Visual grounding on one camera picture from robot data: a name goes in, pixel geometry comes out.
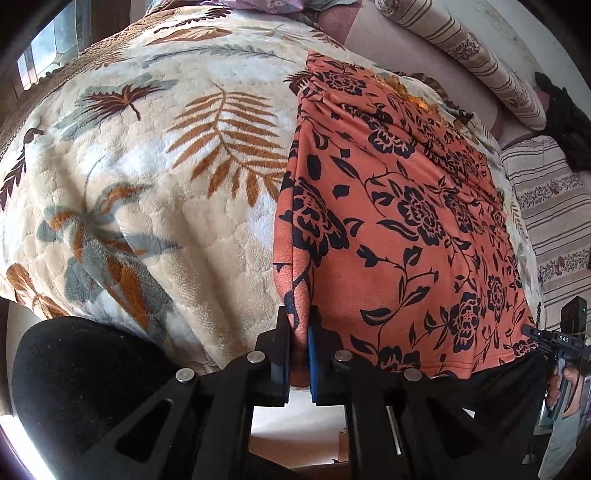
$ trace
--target red garment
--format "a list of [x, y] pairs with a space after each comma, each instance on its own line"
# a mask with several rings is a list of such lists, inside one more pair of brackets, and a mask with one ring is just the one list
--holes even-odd
[[310, 53], [275, 219], [275, 283], [307, 382], [309, 307], [386, 371], [469, 378], [532, 323], [486, 157], [435, 106]]

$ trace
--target cream blanket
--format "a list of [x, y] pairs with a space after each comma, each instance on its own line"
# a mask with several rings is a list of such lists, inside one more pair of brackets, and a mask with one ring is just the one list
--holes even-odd
[[[203, 371], [251, 349], [280, 303], [273, 217], [309, 50], [377, 70], [286, 18], [184, 7], [44, 79], [2, 128], [0, 294], [127, 328]], [[478, 119], [468, 128], [494, 170], [496, 142]], [[535, 272], [497, 172], [519, 265]], [[537, 274], [521, 276], [535, 315]]]

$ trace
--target striped fabric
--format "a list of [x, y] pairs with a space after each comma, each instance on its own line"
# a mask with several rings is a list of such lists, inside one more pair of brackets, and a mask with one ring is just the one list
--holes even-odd
[[375, 0], [377, 9], [464, 65], [526, 126], [543, 130], [546, 115], [531, 85], [435, 0]]
[[550, 137], [525, 140], [501, 154], [538, 264], [547, 326], [578, 295], [591, 306], [591, 194]]

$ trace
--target metal bolt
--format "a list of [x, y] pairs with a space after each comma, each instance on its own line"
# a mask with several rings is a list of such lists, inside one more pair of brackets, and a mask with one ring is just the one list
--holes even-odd
[[181, 370], [177, 371], [175, 377], [177, 377], [179, 382], [187, 383], [195, 377], [195, 372], [192, 368], [182, 368]]
[[420, 370], [416, 368], [407, 368], [404, 371], [404, 378], [406, 378], [409, 382], [418, 382], [423, 377], [423, 374]]
[[265, 354], [260, 350], [253, 350], [246, 356], [246, 359], [252, 364], [260, 364], [265, 359]]
[[335, 360], [337, 362], [350, 362], [353, 359], [353, 354], [349, 350], [337, 350], [335, 352]]

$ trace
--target hand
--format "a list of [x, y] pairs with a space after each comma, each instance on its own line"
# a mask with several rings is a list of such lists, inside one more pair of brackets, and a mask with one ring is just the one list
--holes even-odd
[[[571, 415], [577, 413], [581, 408], [581, 394], [583, 392], [583, 379], [579, 378], [580, 374], [576, 368], [565, 368], [562, 373], [566, 380], [570, 382], [570, 395], [564, 399], [564, 403], [566, 405], [569, 404], [570, 398], [572, 398], [572, 402], [568, 409], [564, 412], [562, 418], [566, 419]], [[577, 391], [574, 393], [573, 396], [573, 389], [577, 385]], [[560, 398], [560, 377], [558, 376], [558, 370], [554, 367], [554, 375], [550, 378], [548, 382], [548, 396], [546, 396], [546, 405], [548, 408], [554, 407], [558, 399]]]

